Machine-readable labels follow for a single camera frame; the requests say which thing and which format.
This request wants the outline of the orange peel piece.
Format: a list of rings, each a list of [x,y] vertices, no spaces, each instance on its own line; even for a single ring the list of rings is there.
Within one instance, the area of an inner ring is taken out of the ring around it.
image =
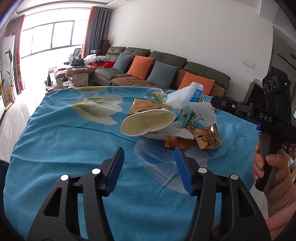
[[[193,144],[194,140],[181,138],[181,137],[173,137],[169,136],[165,140],[166,148],[175,148],[180,147],[181,149],[187,149],[191,144]]]

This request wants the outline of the crushed white paper cup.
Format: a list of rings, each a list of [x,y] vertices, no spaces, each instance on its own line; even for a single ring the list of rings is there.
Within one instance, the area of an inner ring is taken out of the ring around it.
[[[176,117],[175,113],[165,108],[141,111],[125,118],[120,132],[130,137],[142,136],[166,128]]]

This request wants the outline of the white tissue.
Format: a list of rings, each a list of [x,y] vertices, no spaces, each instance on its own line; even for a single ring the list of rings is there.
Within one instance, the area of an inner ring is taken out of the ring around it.
[[[194,139],[194,135],[189,130],[183,128],[183,124],[180,121],[174,121],[169,126],[155,132],[148,132],[142,135],[142,137],[156,140],[165,140],[168,137],[179,137],[188,140]]]

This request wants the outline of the gold foil snack wrapper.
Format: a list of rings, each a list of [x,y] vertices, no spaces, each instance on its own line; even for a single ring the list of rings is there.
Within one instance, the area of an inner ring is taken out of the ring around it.
[[[173,109],[171,106],[166,104],[135,98],[133,101],[132,107],[130,108],[130,112],[127,114],[131,115],[131,114],[139,113],[146,110],[161,109],[161,108],[164,108],[167,110]]]

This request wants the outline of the blue floral tablecloth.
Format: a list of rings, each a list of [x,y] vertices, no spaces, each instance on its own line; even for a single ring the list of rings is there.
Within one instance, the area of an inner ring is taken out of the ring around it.
[[[120,132],[133,101],[151,93],[102,86],[59,89],[42,100],[13,148],[4,187],[4,213],[21,237],[63,174],[83,176],[122,147],[118,182],[103,201],[114,239],[184,239],[196,198],[184,190],[173,150]]]

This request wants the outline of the blue white plastic bottle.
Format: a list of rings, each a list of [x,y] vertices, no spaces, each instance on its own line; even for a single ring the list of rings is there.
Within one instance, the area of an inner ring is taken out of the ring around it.
[[[198,100],[201,97],[201,94],[204,90],[203,85],[201,85],[197,82],[192,82],[190,84],[190,90],[192,93],[190,94],[189,102],[198,102]]]

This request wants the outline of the grey blue cushion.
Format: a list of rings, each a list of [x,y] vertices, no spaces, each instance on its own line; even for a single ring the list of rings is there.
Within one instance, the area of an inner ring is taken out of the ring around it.
[[[123,73],[129,65],[132,58],[132,55],[121,52],[112,68]]]
[[[168,65],[156,60],[146,82],[164,89],[169,89],[177,71],[177,66]]]

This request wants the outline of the cluttered coffee table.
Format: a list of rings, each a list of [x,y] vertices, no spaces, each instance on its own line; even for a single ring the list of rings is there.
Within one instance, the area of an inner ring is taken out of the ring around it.
[[[46,91],[51,92],[58,89],[61,82],[62,88],[68,87],[87,87],[90,85],[95,68],[93,66],[72,67],[67,65],[65,68],[50,69],[49,74],[54,74],[51,86],[46,83]]]

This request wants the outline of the green brown sectional sofa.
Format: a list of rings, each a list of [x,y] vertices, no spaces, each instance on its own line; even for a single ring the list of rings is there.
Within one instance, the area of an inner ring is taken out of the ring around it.
[[[93,72],[96,85],[178,90],[196,82],[203,85],[203,94],[223,97],[230,83],[230,77],[218,70],[150,49],[110,47],[105,59],[112,65]]]

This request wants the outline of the tall potted plant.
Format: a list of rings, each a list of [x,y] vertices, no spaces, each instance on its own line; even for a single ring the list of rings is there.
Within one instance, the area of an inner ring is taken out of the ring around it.
[[[7,73],[7,77],[5,77],[2,81],[2,87],[4,87],[5,85],[7,85],[7,93],[8,93],[8,97],[9,100],[11,101],[11,103],[15,102],[15,96],[14,96],[14,86],[15,86],[15,79],[20,80],[20,65],[17,64],[15,65],[13,62],[13,53],[11,51],[10,48],[8,48],[5,51],[5,55],[8,57],[9,60],[9,65],[8,65],[8,69],[5,70],[5,72]]]

